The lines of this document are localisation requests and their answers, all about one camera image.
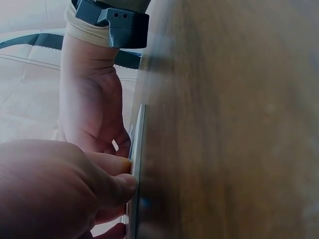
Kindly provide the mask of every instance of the beige sleeve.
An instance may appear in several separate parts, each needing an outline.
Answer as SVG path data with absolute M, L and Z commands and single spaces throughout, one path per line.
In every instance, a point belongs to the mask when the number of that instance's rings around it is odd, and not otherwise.
M 114 7 L 126 8 L 138 12 L 145 12 L 151 0 L 100 0 Z M 76 9 L 71 0 L 65 12 L 67 21 L 66 32 L 83 41 L 94 45 L 109 46 L 109 28 L 90 25 L 75 17 Z

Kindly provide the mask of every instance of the sleeve cuff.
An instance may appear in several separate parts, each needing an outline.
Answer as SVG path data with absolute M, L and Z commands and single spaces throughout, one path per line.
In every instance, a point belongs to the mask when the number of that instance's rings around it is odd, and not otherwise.
M 109 47 L 109 28 L 90 25 L 75 17 L 76 9 L 71 0 L 65 12 L 65 32 L 94 45 Z

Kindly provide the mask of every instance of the wrist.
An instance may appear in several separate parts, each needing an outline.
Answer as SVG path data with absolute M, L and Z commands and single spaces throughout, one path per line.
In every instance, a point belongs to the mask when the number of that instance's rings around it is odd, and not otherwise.
M 65 34 L 62 47 L 61 74 L 89 77 L 113 70 L 118 48 L 94 45 Z

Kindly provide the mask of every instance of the finger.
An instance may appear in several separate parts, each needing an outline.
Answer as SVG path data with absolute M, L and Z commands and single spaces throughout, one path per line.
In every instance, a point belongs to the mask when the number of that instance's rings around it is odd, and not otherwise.
M 126 234 L 126 226 L 123 223 L 117 223 L 106 233 L 94 237 L 94 239 L 123 239 Z
M 86 152 L 86 155 L 97 166 L 102 168 L 111 176 L 129 173 L 131 170 L 131 162 L 127 158 L 117 157 L 106 153 L 93 152 Z
M 137 187 L 136 179 L 132 175 L 110 176 L 101 168 L 97 169 L 93 191 L 99 200 L 99 208 L 116 208 L 132 198 Z
M 119 150 L 115 155 L 128 158 L 131 147 L 131 139 L 124 127 L 122 133 L 120 133 L 114 140 L 119 147 Z
M 95 225 L 111 222 L 120 216 L 123 216 L 126 212 L 126 207 L 122 206 L 116 209 L 105 210 L 101 209 L 97 212 L 94 223 Z

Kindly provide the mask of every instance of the black strap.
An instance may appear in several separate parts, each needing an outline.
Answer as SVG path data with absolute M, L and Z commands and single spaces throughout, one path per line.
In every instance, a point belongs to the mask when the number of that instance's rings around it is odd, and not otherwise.
M 145 48 L 150 16 L 115 8 L 92 0 L 72 0 L 77 9 L 75 17 L 94 26 L 109 27 L 109 46 L 116 48 Z
M 20 36 L 0 42 L 0 49 L 19 44 L 28 44 L 32 46 L 41 46 L 55 50 L 62 49 L 63 36 L 51 33 L 39 33 L 26 36 Z M 116 55 L 114 63 L 131 69 L 138 69 L 140 65 L 141 55 L 135 52 L 127 52 L 120 50 Z

